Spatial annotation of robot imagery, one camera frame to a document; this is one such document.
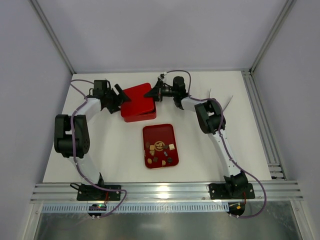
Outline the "red box lid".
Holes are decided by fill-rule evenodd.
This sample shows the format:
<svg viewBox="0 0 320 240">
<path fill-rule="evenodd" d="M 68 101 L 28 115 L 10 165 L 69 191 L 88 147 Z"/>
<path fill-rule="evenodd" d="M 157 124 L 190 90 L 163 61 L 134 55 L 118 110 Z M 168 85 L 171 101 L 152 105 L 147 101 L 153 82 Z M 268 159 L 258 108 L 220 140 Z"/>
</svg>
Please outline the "red box lid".
<svg viewBox="0 0 320 240">
<path fill-rule="evenodd" d="M 145 106 L 150 108 L 155 105 L 155 102 L 152 98 L 144 97 L 144 94 L 149 92 L 151 89 L 151 84 L 148 82 L 124 89 L 123 91 L 131 99 L 131 102 L 123 103 L 120 107 L 120 110 L 123 107 L 126 108 L 128 106 Z"/>
</svg>

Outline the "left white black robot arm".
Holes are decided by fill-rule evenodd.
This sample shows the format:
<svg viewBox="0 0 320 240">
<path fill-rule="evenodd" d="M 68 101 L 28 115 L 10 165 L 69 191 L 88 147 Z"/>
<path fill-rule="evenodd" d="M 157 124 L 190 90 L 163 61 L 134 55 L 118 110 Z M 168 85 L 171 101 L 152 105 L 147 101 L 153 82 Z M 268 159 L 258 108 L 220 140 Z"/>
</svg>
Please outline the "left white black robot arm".
<svg viewBox="0 0 320 240">
<path fill-rule="evenodd" d="M 54 120 L 54 150 L 68 159 L 80 176 L 81 184 L 70 186 L 77 190 L 78 201 L 120 201 L 126 191 L 119 185 L 106 185 L 102 174 L 96 168 L 90 154 L 90 133 L 88 123 L 106 109 L 110 114 L 120 111 L 131 99 L 116 84 L 111 86 L 107 79 L 94 80 L 92 88 L 85 94 L 79 88 L 71 87 L 83 97 L 83 103 L 71 114 L 58 114 Z"/>
</svg>

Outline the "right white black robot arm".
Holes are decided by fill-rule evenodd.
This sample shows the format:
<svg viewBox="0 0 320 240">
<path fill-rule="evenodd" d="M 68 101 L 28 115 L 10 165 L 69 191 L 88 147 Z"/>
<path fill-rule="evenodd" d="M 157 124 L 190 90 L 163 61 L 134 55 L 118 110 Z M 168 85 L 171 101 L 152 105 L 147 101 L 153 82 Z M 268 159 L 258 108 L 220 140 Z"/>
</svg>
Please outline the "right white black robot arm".
<svg viewBox="0 0 320 240">
<path fill-rule="evenodd" d="M 165 75 L 161 74 L 155 86 L 144 94 L 145 98 L 152 98 L 161 102 L 164 97 L 173 98 L 177 108 L 192 111 L 196 114 L 201 131 L 212 141 L 220 159 L 225 183 L 218 184 L 211 190 L 230 199 L 244 199 L 250 196 L 251 189 L 247 175 L 234 159 L 233 152 L 226 137 L 226 120 L 221 104 L 214 98 L 197 99 L 190 95 L 190 88 L 186 87 L 182 76 L 173 78 L 172 86 L 164 82 Z"/>
</svg>

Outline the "metal serving tongs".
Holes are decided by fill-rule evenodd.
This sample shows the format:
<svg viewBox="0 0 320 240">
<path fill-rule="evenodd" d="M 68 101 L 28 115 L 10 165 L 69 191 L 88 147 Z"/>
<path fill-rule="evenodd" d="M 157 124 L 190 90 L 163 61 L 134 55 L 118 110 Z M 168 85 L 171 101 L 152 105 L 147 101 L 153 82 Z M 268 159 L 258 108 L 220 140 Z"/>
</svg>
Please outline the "metal serving tongs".
<svg viewBox="0 0 320 240">
<path fill-rule="evenodd" d="M 212 98 L 212 88 L 210 88 L 209 90 L 208 90 L 208 94 L 207 94 L 207 96 L 209 97 L 209 98 Z M 234 95 L 232 94 L 232 95 L 229 95 L 229 96 L 227 96 L 227 97 L 225 97 L 224 98 L 224 100 L 222 101 L 222 110 L 223 111 L 225 111 L 227 108 L 228 108 L 228 106 L 230 105 L 230 103 L 231 103 L 231 101 L 233 100 L 233 98 L 234 98 Z"/>
</svg>

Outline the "red compartment chocolate box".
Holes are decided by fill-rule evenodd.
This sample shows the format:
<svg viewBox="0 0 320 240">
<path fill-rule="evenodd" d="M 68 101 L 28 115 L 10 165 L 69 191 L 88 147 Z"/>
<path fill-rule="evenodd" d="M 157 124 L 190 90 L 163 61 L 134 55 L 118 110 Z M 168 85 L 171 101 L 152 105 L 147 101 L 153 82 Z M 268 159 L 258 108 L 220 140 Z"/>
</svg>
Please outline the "red compartment chocolate box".
<svg viewBox="0 0 320 240">
<path fill-rule="evenodd" d="M 122 107 L 120 114 L 126 123 L 153 120 L 157 117 L 156 106 L 128 106 Z"/>
</svg>

